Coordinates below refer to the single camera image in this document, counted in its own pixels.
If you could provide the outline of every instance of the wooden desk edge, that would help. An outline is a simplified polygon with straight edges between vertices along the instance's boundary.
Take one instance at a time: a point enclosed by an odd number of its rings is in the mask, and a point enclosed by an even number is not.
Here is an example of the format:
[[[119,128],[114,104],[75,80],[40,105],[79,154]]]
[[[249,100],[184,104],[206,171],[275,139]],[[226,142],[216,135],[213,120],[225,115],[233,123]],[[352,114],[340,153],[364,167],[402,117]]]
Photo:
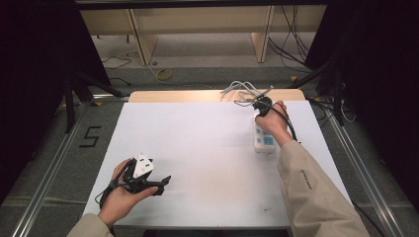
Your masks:
[[[233,102],[241,100],[238,90],[221,94],[221,90],[193,91],[136,91],[129,96],[129,103],[170,103],[170,102]],[[268,93],[273,101],[304,101],[305,97],[298,89],[274,89]]]

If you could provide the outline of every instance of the white power adapter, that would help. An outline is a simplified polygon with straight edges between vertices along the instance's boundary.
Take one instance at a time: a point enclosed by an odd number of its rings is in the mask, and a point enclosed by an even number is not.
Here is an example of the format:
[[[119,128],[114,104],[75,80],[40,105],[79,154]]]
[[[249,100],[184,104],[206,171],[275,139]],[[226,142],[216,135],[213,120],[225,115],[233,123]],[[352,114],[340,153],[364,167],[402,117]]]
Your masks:
[[[253,124],[253,143],[255,152],[263,155],[274,153],[278,146],[274,136],[269,132],[264,131],[255,121],[253,121]]]
[[[153,163],[151,163],[143,154],[139,154],[138,159],[136,160],[135,170],[133,171],[133,177],[138,178],[152,170],[154,170]]]

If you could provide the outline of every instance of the beige sleeve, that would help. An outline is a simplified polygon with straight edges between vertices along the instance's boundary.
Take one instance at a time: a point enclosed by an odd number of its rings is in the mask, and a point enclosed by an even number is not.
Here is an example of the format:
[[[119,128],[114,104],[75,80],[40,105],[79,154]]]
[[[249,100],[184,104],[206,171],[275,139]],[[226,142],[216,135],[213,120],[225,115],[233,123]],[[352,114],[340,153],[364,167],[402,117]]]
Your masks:
[[[95,214],[85,214],[67,237],[113,237],[108,226]]]
[[[298,142],[283,145],[278,171],[295,237],[370,236],[359,214]]]

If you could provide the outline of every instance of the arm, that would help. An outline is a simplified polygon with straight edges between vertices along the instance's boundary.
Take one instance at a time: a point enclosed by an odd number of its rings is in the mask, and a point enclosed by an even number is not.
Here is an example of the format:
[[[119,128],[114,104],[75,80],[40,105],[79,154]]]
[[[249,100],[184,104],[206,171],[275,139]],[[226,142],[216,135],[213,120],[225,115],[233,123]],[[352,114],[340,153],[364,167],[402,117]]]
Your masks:
[[[283,102],[274,105],[286,115]],[[273,111],[256,118],[281,146],[278,171],[294,236],[369,236],[360,216]]]
[[[113,179],[117,176],[129,159],[124,160],[114,170]],[[111,237],[110,228],[118,220],[126,217],[132,208],[141,200],[148,198],[157,191],[157,187],[149,188],[138,194],[131,194],[124,187],[117,187],[105,199],[98,215],[86,214],[73,227],[67,237],[75,236],[106,236]]]

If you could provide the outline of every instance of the white tabletop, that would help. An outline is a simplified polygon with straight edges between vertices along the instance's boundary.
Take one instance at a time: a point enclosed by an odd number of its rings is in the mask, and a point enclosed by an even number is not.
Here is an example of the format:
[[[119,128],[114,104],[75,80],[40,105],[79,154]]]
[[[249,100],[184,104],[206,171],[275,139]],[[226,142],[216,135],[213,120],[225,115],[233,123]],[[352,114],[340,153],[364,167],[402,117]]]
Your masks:
[[[298,141],[342,194],[342,180],[307,101],[287,101]],[[137,204],[117,225],[144,228],[283,228],[289,226],[276,165],[279,148],[253,150],[253,108],[234,103],[128,103],[90,194],[95,203],[114,168],[143,153],[153,159],[149,181],[171,175],[161,197]]]

